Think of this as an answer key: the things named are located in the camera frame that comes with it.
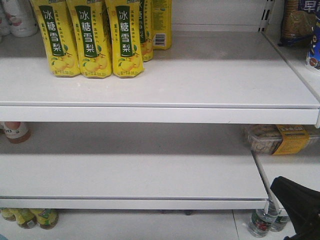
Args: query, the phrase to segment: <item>yellow label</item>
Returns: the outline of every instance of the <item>yellow label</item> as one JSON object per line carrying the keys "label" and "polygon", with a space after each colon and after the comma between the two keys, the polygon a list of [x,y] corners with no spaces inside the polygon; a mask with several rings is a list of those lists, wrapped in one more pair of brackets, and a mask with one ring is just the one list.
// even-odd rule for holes
{"label": "yellow label", "polygon": [[144,71],[140,44],[139,0],[105,0],[112,38],[113,73],[133,78]]}
{"label": "yellow label", "polygon": [[153,48],[169,49],[172,45],[172,0],[152,0]]}
{"label": "yellow label", "polygon": [[66,0],[73,22],[80,70],[86,78],[112,74],[108,15],[103,0]]}
{"label": "yellow label", "polygon": [[80,74],[75,34],[65,0],[30,0],[41,30],[51,72],[57,77]]}
{"label": "yellow label", "polygon": [[296,154],[309,141],[309,134],[302,125],[276,125],[282,135],[282,143],[273,155]]}
{"label": "yellow label", "polygon": [[152,0],[140,0],[139,28],[143,61],[147,62],[154,57]]}

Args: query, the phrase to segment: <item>barcode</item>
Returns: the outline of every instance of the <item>barcode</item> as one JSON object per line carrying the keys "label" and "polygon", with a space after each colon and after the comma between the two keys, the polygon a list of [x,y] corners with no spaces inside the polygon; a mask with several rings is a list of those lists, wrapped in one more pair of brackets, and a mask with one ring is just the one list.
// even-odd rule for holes
{"label": "barcode", "polygon": [[166,46],[166,34],[165,33],[157,33],[154,38],[155,46]]}

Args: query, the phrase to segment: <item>black bag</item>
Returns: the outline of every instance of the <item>black bag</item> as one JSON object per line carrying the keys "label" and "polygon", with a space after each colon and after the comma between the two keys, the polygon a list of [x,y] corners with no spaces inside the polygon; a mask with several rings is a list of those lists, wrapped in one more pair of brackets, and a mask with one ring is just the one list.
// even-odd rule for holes
{"label": "black bag", "polygon": [[320,240],[320,192],[283,176],[270,187],[288,213],[296,235],[284,240]]}

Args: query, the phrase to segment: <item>white shelf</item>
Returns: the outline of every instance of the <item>white shelf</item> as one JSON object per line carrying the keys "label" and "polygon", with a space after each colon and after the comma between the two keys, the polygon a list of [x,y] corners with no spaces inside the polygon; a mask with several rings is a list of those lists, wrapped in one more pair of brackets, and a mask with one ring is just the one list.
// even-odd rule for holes
{"label": "white shelf", "polygon": [[259,32],[175,32],[133,79],[56,78],[39,33],[6,36],[0,52],[3,121],[313,125],[319,115]]}
{"label": "white shelf", "polygon": [[238,240],[232,211],[161,214],[160,211],[64,210],[58,224],[44,230],[22,229],[0,219],[8,240]]}
{"label": "white shelf", "polygon": [[[254,156],[268,189],[275,178],[283,176],[302,186],[320,191],[319,150],[320,142],[317,142],[295,155],[255,154]],[[284,207],[279,201],[277,203],[285,215]]]}
{"label": "white shelf", "polygon": [[236,124],[34,123],[1,136],[0,206],[252,209],[268,195]]}

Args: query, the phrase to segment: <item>white bottle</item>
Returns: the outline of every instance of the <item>white bottle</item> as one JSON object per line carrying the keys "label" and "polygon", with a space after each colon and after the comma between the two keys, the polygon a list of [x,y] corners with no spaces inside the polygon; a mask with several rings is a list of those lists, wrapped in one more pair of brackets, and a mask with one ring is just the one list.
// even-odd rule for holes
{"label": "white bottle", "polygon": [[28,0],[1,0],[9,20],[10,31],[16,37],[29,37],[38,31],[32,7]]}
{"label": "white bottle", "polygon": [[0,36],[6,36],[10,34],[10,27],[6,17],[6,14],[0,4]]}

